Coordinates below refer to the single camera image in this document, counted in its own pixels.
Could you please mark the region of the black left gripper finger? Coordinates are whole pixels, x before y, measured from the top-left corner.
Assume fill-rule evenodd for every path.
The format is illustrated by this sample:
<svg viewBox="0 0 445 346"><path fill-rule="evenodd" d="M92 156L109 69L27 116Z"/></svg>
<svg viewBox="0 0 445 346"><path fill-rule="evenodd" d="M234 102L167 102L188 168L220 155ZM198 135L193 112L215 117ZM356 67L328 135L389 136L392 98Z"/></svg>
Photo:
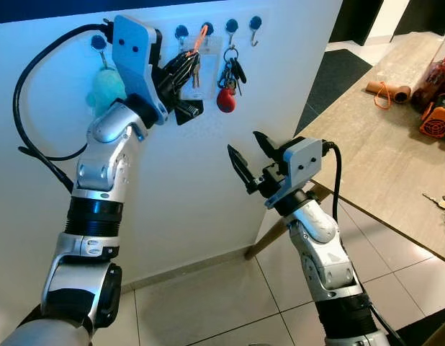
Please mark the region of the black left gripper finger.
<svg viewBox="0 0 445 346"><path fill-rule="evenodd" d="M187 74L187 80L181 86L180 92L182 94L202 94L202 82L200 81L200 63L193 63Z"/></svg>
<svg viewBox="0 0 445 346"><path fill-rule="evenodd" d="M193 50L183 50L168 62L168 73L190 74L199 60L200 53L194 53Z"/></svg>

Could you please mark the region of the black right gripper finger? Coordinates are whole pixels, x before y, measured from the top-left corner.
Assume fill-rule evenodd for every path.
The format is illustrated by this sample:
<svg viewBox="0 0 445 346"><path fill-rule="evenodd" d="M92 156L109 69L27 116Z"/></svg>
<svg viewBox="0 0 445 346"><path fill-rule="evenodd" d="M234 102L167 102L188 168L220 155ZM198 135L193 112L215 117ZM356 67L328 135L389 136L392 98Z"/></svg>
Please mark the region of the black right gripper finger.
<svg viewBox="0 0 445 346"><path fill-rule="evenodd" d="M282 152L278 145L275 144L266 134L260 131L254 131L256 142L259 143L259 148L262 149L263 153L269 159L274 162L280 162L282 160Z"/></svg>
<svg viewBox="0 0 445 346"><path fill-rule="evenodd" d="M246 193L251 195L255 193L255 191L258 191L258 183L251 174L248 162L243 158L241 152L237 151L237 149L233 148L231 145L228 145L227 153L233 166L233 170L235 170L236 174L246 187Z"/></svg>

